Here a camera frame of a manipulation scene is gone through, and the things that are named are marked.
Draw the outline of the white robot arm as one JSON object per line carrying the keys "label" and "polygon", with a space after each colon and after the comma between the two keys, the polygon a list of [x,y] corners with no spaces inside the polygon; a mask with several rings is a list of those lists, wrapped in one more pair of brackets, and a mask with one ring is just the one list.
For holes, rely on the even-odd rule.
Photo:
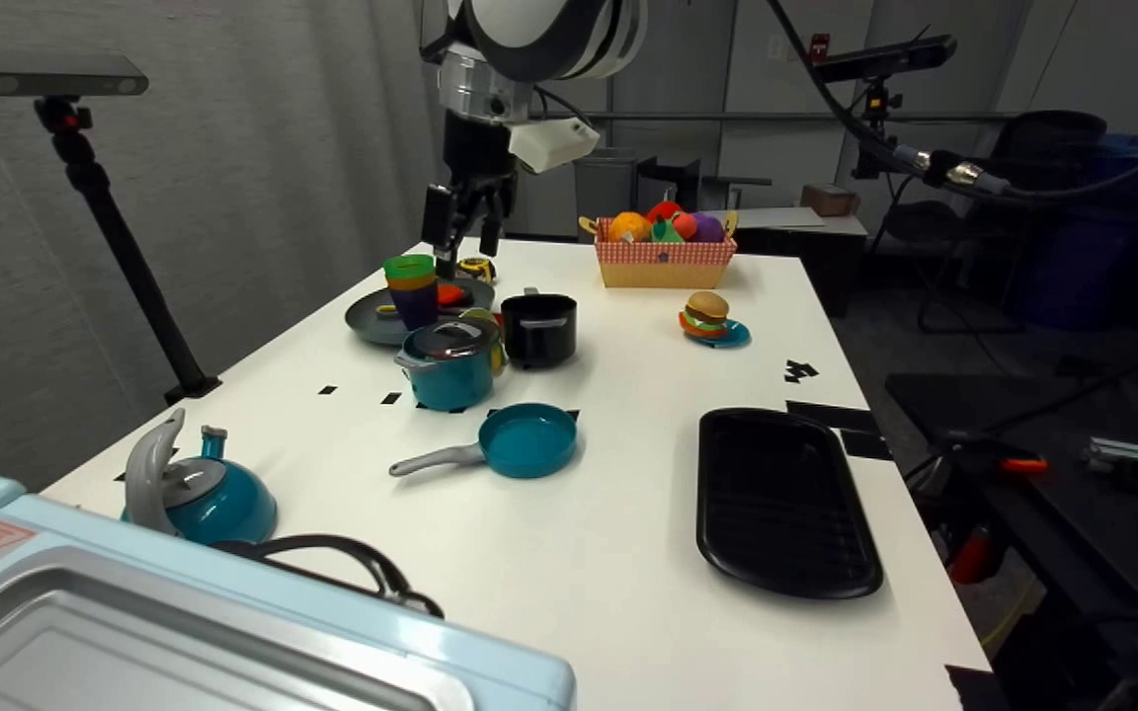
{"label": "white robot arm", "polygon": [[561,78],[614,78],[648,30],[648,0],[442,0],[442,36],[422,47],[442,107],[446,182],[427,188],[422,242],[451,277],[457,244],[482,227],[498,251],[514,173],[550,173],[600,144],[571,110],[539,119],[535,103]]}

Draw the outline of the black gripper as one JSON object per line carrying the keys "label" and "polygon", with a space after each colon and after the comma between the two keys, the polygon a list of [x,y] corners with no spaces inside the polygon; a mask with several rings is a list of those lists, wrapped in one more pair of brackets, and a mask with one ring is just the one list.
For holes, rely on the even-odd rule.
{"label": "black gripper", "polygon": [[451,188],[430,184],[422,194],[422,242],[434,251],[434,272],[456,272],[456,198],[464,206],[482,206],[482,242],[477,250],[486,255],[498,255],[505,211],[514,209],[514,155],[509,155],[509,131],[496,122],[476,119],[446,119],[446,143],[442,159],[451,171]]}

